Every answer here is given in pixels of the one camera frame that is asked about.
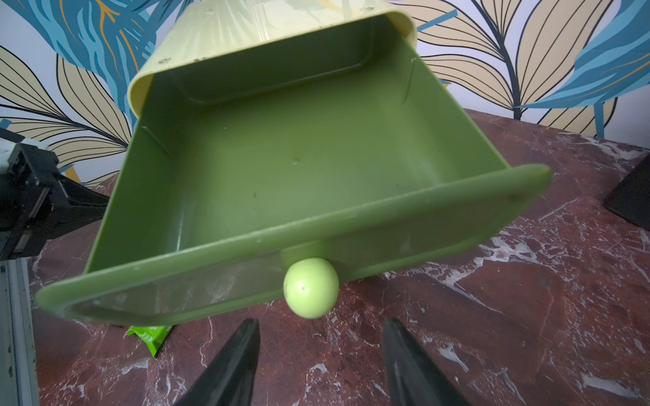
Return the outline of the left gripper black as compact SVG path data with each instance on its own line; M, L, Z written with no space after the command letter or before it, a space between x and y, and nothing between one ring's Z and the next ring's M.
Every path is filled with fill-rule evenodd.
M39 142L1 130L1 259L38 255L45 243L103 219L109 197L60 175ZM59 185L67 203L55 206Z

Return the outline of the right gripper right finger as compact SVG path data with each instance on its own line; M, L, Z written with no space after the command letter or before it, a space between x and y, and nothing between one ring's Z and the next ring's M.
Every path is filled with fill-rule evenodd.
M384 323L383 352L392 405L469 404L395 318Z

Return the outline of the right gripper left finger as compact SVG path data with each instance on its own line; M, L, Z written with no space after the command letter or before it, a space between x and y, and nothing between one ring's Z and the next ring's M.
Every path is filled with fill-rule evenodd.
M245 319L175 405L251 405L260 342L259 322Z

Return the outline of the green cookie packet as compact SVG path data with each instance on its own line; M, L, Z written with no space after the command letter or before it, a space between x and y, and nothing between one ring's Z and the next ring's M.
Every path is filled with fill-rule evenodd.
M172 328L172 326L132 326L128 329L126 336L135 335L140 338L152 357L155 358Z

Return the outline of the green drawer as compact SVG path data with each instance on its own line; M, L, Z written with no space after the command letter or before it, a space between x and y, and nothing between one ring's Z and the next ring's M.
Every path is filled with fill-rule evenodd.
M169 326L468 250L548 188L512 167L386 16L173 66L146 87L86 270L44 311Z

